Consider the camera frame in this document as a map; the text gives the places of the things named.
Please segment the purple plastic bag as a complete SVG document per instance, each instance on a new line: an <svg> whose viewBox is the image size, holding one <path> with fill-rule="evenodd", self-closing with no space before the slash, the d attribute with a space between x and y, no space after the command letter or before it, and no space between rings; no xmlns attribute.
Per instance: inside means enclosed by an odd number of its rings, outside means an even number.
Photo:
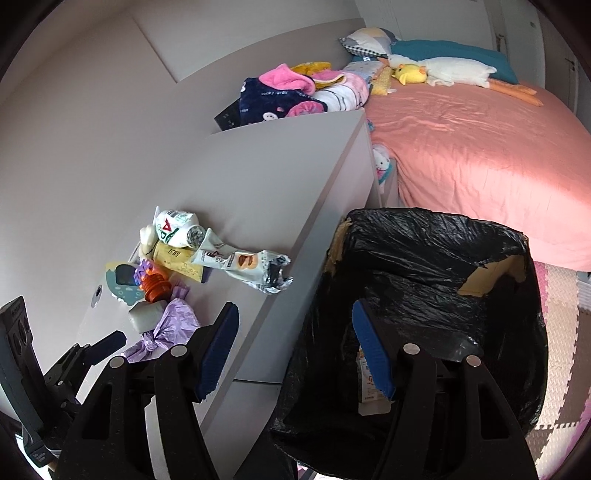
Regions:
<svg viewBox="0 0 591 480"><path fill-rule="evenodd" d="M151 360L175 345L190 341L201 324L185 301L189 291L190 288L183 283L172 288L171 300L154 328L143 332L140 340L123 352L129 363Z"/></svg>

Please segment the orange ribbed cap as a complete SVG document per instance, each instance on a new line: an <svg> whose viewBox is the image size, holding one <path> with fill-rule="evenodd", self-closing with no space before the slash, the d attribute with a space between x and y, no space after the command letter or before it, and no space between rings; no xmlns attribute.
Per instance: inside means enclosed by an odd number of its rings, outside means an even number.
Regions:
<svg viewBox="0 0 591 480"><path fill-rule="evenodd" d="M169 301L172 294L171 283L157 271L149 271L140 277L140 289L148 303Z"/></svg>

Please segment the yellow snack packet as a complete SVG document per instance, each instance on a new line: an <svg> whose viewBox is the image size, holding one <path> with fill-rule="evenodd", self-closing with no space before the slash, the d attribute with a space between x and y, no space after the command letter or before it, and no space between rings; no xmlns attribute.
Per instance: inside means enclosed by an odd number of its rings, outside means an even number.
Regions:
<svg viewBox="0 0 591 480"><path fill-rule="evenodd" d="M198 283L208 280L209 270L192 262L195 251L190 248L176 248L163 242L157 242L152 260L155 264L171 272L184 276Z"/></svg>

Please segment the white foam piece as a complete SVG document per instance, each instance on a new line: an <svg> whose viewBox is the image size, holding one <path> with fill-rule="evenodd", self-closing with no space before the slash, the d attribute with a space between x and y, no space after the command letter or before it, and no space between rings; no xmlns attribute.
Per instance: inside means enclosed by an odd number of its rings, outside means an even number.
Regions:
<svg viewBox="0 0 591 480"><path fill-rule="evenodd" d="M153 224L149 224L139 231L139 247L138 256L140 259L151 259L156 244L158 243L158 236L156 228Z"/></svg>

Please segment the white AD drink bottle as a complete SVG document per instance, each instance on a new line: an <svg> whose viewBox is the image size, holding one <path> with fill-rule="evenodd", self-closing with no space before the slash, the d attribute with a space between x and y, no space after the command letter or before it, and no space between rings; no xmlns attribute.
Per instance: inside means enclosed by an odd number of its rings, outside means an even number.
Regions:
<svg viewBox="0 0 591 480"><path fill-rule="evenodd" d="M196 250L206 230L194 213L180 210L161 210L155 208L153 225L158 240L174 248L190 248Z"/></svg>

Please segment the silver snack wrapper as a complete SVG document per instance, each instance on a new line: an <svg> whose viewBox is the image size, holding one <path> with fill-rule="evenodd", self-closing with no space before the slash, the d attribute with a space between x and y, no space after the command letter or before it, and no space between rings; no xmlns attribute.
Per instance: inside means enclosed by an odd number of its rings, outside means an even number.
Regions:
<svg viewBox="0 0 591 480"><path fill-rule="evenodd" d="M294 281L284 275L290 257L270 250L258 252L238 249L222 241L211 228L204 234L190 262L224 272L247 286L266 295L279 294Z"/></svg>

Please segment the black lined trash bin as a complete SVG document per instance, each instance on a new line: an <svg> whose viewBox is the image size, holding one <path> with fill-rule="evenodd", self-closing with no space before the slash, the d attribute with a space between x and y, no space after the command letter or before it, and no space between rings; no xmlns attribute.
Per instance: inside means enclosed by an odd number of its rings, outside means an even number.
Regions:
<svg viewBox="0 0 591 480"><path fill-rule="evenodd" d="M407 341L479 356L524 434L544 402L548 340L527 238L506 226L420 208L358 209L339 226L267 431L284 454L342 479L405 479L400 414L359 413L365 300Z"/></svg>

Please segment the white red carton in bin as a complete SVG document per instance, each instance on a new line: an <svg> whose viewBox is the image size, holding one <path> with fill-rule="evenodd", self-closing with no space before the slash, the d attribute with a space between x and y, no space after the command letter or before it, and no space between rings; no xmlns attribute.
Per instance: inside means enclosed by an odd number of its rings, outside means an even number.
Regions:
<svg viewBox="0 0 591 480"><path fill-rule="evenodd" d="M359 413L362 416L388 414L391 411L391 402L377 389L362 348L359 348L356 355L356 367L360 384Z"/></svg>

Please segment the pastel foam floor mat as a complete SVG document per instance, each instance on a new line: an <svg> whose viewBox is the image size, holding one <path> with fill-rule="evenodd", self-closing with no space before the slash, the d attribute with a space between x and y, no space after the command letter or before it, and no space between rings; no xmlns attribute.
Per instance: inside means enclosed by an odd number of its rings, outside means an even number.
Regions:
<svg viewBox="0 0 591 480"><path fill-rule="evenodd" d="M549 360L544 405L527 442L538 476L549 479L590 421L590 280L553 265L535 267Z"/></svg>

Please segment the white bunny plush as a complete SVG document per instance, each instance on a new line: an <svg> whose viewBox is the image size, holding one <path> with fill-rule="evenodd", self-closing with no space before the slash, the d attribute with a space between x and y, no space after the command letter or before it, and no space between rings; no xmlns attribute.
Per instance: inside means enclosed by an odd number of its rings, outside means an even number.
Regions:
<svg viewBox="0 0 591 480"><path fill-rule="evenodd" d="M378 183L383 185L394 175L394 159L387 147L382 144L373 144L372 152L377 170Z"/></svg>

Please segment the pink bed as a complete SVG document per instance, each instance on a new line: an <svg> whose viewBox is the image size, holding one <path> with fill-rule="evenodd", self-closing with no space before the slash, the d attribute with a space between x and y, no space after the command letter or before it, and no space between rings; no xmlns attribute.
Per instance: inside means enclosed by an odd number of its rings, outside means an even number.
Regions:
<svg viewBox="0 0 591 480"><path fill-rule="evenodd" d="M590 268L590 134L553 94L539 106L468 85L374 96L372 139L390 151L408 207L523 232L534 260Z"/></svg>

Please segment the black box behind clothes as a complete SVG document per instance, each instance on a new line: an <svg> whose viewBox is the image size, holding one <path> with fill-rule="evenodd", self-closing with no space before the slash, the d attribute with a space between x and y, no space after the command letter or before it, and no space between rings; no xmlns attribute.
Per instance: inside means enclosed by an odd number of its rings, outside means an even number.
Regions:
<svg viewBox="0 0 591 480"><path fill-rule="evenodd" d="M214 122L221 131L230 130L242 125L240 121L239 100L235 100L228 107L223 109L221 113L214 117Z"/></svg>

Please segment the yellow duck plush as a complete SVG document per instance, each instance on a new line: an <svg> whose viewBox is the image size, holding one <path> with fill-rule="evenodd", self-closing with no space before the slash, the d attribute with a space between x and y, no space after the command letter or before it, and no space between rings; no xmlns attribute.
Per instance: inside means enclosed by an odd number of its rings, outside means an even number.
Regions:
<svg viewBox="0 0 591 480"><path fill-rule="evenodd" d="M424 66L416 64L400 64L393 71L393 77L401 85L407 86L426 83L428 74Z"/></svg>

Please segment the teal pillow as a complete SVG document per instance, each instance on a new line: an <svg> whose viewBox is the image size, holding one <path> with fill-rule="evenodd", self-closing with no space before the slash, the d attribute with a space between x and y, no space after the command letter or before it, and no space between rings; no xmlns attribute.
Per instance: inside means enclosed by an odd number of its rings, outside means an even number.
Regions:
<svg viewBox="0 0 591 480"><path fill-rule="evenodd" d="M498 51L445 40L398 40L391 45L391 54L423 61L436 57L462 58L479 61L494 67L494 79L511 84L519 80L507 57Z"/></svg>

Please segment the patterned checkered pillow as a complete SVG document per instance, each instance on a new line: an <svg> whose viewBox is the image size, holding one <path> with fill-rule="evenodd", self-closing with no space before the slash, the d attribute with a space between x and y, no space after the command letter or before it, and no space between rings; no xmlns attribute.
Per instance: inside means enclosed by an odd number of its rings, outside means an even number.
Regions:
<svg viewBox="0 0 591 480"><path fill-rule="evenodd" d="M339 44L349 54L363 58L387 58L398 41L399 38L394 33L377 27L361 28L339 38Z"/></svg>

